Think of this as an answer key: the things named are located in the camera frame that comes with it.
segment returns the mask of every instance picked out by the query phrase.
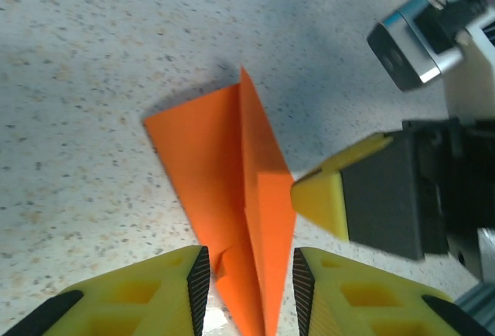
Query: yellow gripper pad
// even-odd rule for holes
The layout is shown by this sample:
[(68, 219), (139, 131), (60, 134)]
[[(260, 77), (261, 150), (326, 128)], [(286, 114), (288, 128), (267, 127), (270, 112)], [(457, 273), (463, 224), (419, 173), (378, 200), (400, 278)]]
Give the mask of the yellow gripper pad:
[(294, 251), (300, 336), (485, 336), (442, 292), (321, 249)]
[(209, 287), (191, 245), (70, 286), (4, 336), (200, 336)]
[(292, 185), (292, 207), (337, 238), (349, 240), (340, 171), (384, 149), (392, 140), (384, 133), (375, 133), (331, 156)]

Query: granite surface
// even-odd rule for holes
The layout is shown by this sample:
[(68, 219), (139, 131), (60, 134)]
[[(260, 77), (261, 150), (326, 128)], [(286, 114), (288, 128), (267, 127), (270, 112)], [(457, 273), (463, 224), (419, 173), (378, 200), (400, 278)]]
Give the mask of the granite surface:
[[(0, 333), (65, 286), (196, 243), (142, 119), (246, 66), (295, 176), (403, 118), (445, 115), (439, 86), (395, 88), (365, 36), (405, 0), (0, 0)], [(453, 259), (311, 245), (446, 291)], [(214, 289), (205, 335), (235, 335)], [(280, 335), (296, 335), (289, 281)]]

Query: orange paper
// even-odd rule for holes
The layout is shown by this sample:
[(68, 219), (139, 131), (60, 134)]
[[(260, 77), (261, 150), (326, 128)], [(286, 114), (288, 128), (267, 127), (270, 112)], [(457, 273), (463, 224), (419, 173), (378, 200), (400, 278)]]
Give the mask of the orange paper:
[(248, 73), (145, 126), (243, 336), (276, 334), (295, 212), (292, 176)]

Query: speckled countertop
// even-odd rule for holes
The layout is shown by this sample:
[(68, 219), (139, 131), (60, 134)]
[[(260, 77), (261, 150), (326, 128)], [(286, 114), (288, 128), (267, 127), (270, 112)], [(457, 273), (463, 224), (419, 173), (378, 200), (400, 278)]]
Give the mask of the speckled countertop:
[[(195, 236), (142, 127), (250, 71), (296, 176), (403, 118), (445, 114), (437, 88), (402, 94), (368, 49), (404, 0), (0, 0), (0, 332), (65, 286)], [(416, 264), (327, 249), (457, 297), (453, 259)], [(234, 335), (214, 291), (205, 335)], [(279, 334), (297, 332), (287, 290)]]

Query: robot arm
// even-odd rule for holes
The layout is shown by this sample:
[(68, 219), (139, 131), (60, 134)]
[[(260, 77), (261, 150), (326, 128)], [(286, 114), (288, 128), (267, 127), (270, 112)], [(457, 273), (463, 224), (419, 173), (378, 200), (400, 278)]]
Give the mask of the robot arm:
[(495, 0), (410, 0), (368, 43), (402, 91), (441, 78), (449, 119), (404, 121), (330, 157), (294, 184), (294, 208), (395, 255), (450, 252), (495, 283)]

